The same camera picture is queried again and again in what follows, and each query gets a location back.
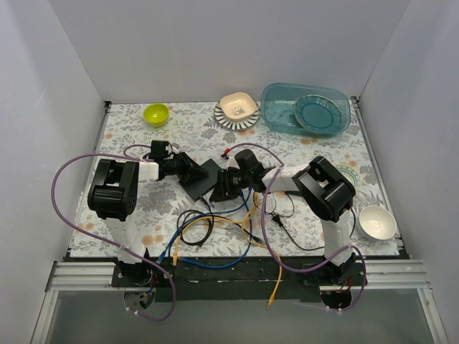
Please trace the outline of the black network switch box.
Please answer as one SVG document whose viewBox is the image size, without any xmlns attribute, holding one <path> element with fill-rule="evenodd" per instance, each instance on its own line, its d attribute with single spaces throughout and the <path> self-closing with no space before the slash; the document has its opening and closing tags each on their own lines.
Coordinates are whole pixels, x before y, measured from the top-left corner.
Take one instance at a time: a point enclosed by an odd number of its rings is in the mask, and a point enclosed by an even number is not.
<svg viewBox="0 0 459 344">
<path fill-rule="evenodd" d="M 183 188 L 186 194 L 193 201 L 196 201 L 200 196 L 203 196 L 208 191 L 212 190 L 215 183 L 217 182 L 217 174 L 220 167 L 213 159 L 210 158 L 205 161 L 202 164 L 202 168 L 207 170 L 207 176 L 199 178 L 195 181 L 179 182 L 180 187 Z"/>
</svg>

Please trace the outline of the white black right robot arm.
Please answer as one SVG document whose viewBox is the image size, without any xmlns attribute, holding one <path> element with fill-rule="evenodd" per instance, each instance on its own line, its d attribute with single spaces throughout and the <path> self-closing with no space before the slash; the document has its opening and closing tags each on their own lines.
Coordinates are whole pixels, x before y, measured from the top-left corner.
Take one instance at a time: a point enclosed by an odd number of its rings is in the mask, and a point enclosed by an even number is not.
<svg viewBox="0 0 459 344">
<path fill-rule="evenodd" d="M 266 196 L 279 191 L 301 196 L 321 221 L 324 252 L 323 261 L 316 266 L 289 267 L 266 244 L 283 269 L 297 274 L 317 272 L 322 280 L 333 285 L 340 285 L 350 277 L 355 253 L 350 244 L 348 221 L 356 191 L 327 159 L 318 156 L 299 166 L 264 167 L 250 149 L 242 150 L 229 160 L 226 169 L 218 171 L 210 201 L 234 199 L 249 187 Z"/>
</svg>

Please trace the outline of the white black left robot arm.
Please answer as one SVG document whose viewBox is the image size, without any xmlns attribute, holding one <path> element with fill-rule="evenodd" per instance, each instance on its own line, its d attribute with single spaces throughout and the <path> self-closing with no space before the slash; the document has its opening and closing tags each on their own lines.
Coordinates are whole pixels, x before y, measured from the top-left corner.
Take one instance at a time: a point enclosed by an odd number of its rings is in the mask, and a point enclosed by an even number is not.
<svg viewBox="0 0 459 344">
<path fill-rule="evenodd" d="M 89 209 L 103 220 L 113 240 L 120 245 L 117 267 L 139 287 L 152 280 L 153 269 L 143 261 L 148 250 L 132 217 L 138 185 L 144 181 L 161 181 L 167 176 L 176 176 L 182 186 L 189 186 L 206 180 L 210 172 L 170 142 L 153 140 L 150 152 L 139 161 L 101 159 L 87 196 Z"/>
</svg>

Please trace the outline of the floral patterned table mat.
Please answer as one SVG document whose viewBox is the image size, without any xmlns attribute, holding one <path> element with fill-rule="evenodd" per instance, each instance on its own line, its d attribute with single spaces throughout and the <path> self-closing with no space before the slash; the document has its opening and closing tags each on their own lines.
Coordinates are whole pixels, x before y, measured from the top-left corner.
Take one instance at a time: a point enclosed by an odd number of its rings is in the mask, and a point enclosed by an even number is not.
<svg viewBox="0 0 459 344">
<path fill-rule="evenodd" d="M 100 152 L 127 151 L 131 156 L 142 156 L 152 140 L 167 140 L 198 163 L 211 158 L 220 166 L 225 166 L 223 150 L 232 146 L 251 149 L 265 166 L 278 161 L 294 166 L 323 156 L 335 166 L 346 164 L 359 172 L 361 186 L 356 189 L 355 212 L 385 205 L 357 115 L 352 115 L 348 129 L 335 137 L 308 138 L 271 131 L 263 121 L 244 131 L 226 130 L 215 122 L 212 102 L 171 103 L 169 121 L 161 128 L 146 123 L 144 108 L 142 104 L 113 105 L 108 112 Z M 211 207 L 223 215 L 222 221 L 217 221 L 213 228 L 205 220 L 198 221 L 186 230 L 182 242 L 172 243 L 179 215 L 188 209 L 204 211 L 208 206 L 208 201 L 192 201 L 174 177 L 143 183 L 133 216 L 150 255 L 156 257 L 165 249 L 179 257 L 266 255 L 265 249 L 250 245 L 237 227 L 237 222 L 245 217 L 241 199 L 213 203 Z M 281 224 L 255 214 L 252 218 L 255 236 L 267 237 L 271 247 L 282 256 L 322 255 L 321 223 L 302 198 L 277 192 L 267 199 L 266 209 L 279 213 Z"/>
</svg>

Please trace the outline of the striped white blue plate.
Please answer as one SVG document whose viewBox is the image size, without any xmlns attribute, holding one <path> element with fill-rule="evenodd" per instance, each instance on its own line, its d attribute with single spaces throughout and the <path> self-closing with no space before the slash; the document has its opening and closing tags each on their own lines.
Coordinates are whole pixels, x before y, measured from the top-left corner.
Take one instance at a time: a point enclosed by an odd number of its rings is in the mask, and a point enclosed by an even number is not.
<svg viewBox="0 0 459 344">
<path fill-rule="evenodd" d="M 257 103 L 257 110 L 255 111 L 255 113 L 251 115 L 249 118 L 246 118 L 240 121 L 231 121 L 230 119 L 228 119 L 224 115 L 219 103 L 217 103 L 214 107 L 215 121 L 223 128 L 232 130 L 232 131 L 242 131 L 242 130 L 247 130 L 248 128 L 251 128 L 260 119 L 260 116 L 261 116 L 261 112 L 260 112 L 260 106 L 258 105 L 258 103 Z"/>
</svg>

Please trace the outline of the lime green plastic bowl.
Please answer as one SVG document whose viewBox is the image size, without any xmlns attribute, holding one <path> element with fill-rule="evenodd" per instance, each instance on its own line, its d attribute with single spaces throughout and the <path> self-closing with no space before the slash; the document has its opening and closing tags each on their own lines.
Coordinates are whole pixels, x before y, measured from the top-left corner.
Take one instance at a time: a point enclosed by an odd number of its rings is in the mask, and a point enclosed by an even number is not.
<svg viewBox="0 0 459 344">
<path fill-rule="evenodd" d="M 169 119 L 169 109 L 165 104 L 154 103 L 143 111 L 143 119 L 153 127 L 161 127 Z"/>
</svg>

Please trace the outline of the cream square panda bowl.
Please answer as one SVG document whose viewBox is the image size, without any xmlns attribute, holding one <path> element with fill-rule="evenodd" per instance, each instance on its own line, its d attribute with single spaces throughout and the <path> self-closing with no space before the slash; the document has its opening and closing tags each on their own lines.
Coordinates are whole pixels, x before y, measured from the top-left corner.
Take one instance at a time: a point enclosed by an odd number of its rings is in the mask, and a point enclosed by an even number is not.
<svg viewBox="0 0 459 344">
<path fill-rule="evenodd" d="M 224 115 L 231 121 L 249 118 L 257 110 L 257 103 L 245 92 L 235 92 L 224 96 L 219 105 Z"/>
</svg>

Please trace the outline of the teal transparent plastic tub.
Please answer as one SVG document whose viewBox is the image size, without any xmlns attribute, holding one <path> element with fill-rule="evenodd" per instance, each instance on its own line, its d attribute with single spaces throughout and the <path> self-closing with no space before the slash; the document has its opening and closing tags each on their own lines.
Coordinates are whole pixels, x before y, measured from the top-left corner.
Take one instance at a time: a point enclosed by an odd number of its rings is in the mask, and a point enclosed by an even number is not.
<svg viewBox="0 0 459 344">
<path fill-rule="evenodd" d="M 306 95 L 322 95 L 338 105 L 343 115 L 343 122 L 339 132 L 319 134 L 306 130 L 298 124 L 294 115 L 295 104 Z M 342 92 L 326 87 L 273 83 L 263 90 L 260 110 L 266 126 L 281 133 L 331 137 L 344 132 L 351 123 L 349 99 Z"/>
</svg>

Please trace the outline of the teal glass plate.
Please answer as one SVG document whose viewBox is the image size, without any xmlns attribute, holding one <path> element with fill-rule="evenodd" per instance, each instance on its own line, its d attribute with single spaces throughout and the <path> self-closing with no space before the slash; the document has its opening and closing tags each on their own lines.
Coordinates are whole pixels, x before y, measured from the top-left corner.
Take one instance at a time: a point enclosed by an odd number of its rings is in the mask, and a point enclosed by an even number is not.
<svg viewBox="0 0 459 344">
<path fill-rule="evenodd" d="M 314 133 L 337 133 L 341 129 L 343 115 L 338 105 L 322 95 L 306 95 L 295 104 L 298 124 Z"/>
</svg>

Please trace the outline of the patterned teal yellow small bowl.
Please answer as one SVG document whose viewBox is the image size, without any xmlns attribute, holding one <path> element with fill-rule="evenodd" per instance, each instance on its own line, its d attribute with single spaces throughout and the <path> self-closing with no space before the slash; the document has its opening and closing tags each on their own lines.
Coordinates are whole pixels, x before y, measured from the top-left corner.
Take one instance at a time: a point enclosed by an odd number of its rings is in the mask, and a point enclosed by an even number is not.
<svg viewBox="0 0 459 344">
<path fill-rule="evenodd" d="M 355 189 L 361 186 L 361 176 L 359 172 L 346 164 L 337 164 L 336 169 L 353 185 Z"/>
</svg>

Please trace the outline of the white ceramic bowl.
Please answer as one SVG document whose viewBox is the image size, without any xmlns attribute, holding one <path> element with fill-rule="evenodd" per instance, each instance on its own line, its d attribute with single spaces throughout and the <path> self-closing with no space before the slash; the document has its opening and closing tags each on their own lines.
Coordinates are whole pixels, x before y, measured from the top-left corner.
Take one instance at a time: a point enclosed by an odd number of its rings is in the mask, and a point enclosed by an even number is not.
<svg viewBox="0 0 459 344">
<path fill-rule="evenodd" d="M 397 222 L 392 214 L 378 206 L 362 209 L 357 219 L 360 232 L 369 240 L 385 241 L 397 233 Z"/>
</svg>

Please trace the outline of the aluminium frame rail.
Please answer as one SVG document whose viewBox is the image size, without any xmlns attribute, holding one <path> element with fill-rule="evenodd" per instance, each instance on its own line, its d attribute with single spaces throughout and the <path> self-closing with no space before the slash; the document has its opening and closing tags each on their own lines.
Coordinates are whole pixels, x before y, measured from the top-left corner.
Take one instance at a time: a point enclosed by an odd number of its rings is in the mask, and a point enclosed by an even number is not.
<svg viewBox="0 0 459 344">
<path fill-rule="evenodd" d="M 145 290 L 121 282 L 112 285 L 115 265 L 112 262 L 60 262 L 54 264 L 46 290 Z M 373 290 L 423 290 L 431 282 L 422 261 L 388 259 L 366 261 L 366 288 Z"/>
</svg>

